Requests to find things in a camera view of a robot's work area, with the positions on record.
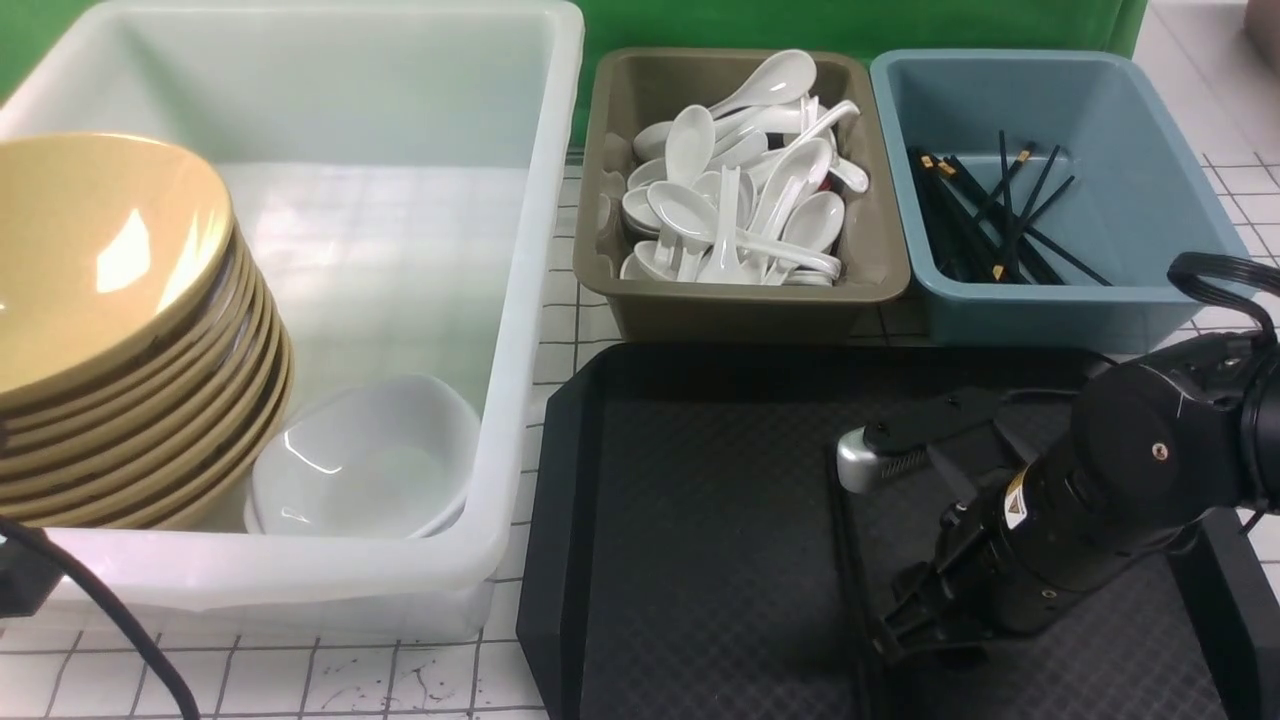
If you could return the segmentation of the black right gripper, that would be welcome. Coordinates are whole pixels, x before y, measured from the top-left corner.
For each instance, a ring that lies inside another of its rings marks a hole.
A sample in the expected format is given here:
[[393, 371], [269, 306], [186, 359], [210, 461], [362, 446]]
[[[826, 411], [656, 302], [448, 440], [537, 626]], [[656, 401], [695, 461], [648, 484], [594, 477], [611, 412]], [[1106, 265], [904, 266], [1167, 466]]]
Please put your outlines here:
[[855, 495], [878, 491], [1024, 398], [1071, 400], [1068, 430], [959, 509], [931, 562], [893, 577], [895, 606], [872, 628], [886, 665], [984, 665], [987, 641], [1042, 633], [1187, 533], [1179, 420], [1137, 395], [960, 388], [911, 401], [840, 436], [836, 479]]

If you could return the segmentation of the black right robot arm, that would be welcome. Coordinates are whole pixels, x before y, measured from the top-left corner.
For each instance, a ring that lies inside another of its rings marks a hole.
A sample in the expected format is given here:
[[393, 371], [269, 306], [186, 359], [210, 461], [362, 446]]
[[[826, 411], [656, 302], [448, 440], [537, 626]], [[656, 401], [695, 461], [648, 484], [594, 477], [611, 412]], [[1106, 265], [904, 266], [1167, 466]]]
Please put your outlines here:
[[1274, 295], [1277, 269], [1181, 252], [1167, 279], [1256, 328], [1114, 364], [1079, 389], [963, 387], [837, 441], [847, 492], [923, 464], [963, 491], [933, 556], [893, 577], [893, 607], [869, 623], [887, 662], [1038, 635], [1133, 564], [1189, 543], [1210, 511], [1277, 512], [1277, 329], [1230, 291]]

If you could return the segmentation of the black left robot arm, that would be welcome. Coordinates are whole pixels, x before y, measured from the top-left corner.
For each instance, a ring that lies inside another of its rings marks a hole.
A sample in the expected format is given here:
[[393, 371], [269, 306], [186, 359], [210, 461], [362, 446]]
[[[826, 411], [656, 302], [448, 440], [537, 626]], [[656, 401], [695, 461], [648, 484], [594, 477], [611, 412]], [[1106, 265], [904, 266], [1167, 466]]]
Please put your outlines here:
[[64, 578], [45, 532], [1, 518], [1, 619], [31, 618]]

